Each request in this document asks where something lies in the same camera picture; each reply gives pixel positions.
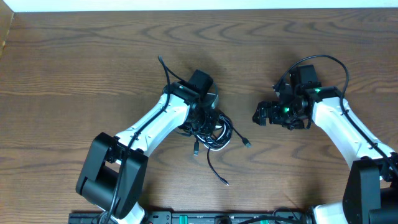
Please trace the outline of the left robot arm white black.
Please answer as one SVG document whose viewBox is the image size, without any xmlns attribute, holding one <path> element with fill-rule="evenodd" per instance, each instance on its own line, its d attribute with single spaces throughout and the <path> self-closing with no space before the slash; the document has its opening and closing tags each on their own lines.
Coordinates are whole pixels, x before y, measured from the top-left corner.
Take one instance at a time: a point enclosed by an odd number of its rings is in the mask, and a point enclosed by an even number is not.
<svg viewBox="0 0 398 224">
<path fill-rule="evenodd" d="M 186 134 L 211 134 L 218 97 L 209 74 L 195 70 L 189 81 L 166 85 L 160 100 L 137 123 L 115 136 L 94 138 L 76 183 L 76 192 L 104 210 L 102 222 L 140 223 L 138 204 L 147 163 L 156 147 L 176 128 Z"/>
</svg>

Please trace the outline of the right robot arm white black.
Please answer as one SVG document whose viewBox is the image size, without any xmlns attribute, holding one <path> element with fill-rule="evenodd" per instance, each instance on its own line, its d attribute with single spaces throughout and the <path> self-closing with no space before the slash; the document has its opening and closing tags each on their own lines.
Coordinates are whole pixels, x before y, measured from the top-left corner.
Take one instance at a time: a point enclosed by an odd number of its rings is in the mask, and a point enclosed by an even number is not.
<svg viewBox="0 0 398 224">
<path fill-rule="evenodd" d="M 313 65 L 289 73 L 276 89 L 278 101 L 262 101 L 252 117 L 289 130 L 320 127 L 350 168 L 340 202 L 312 208 L 312 223 L 397 223 L 397 153 L 358 119 L 335 86 L 323 87 Z"/>
</svg>

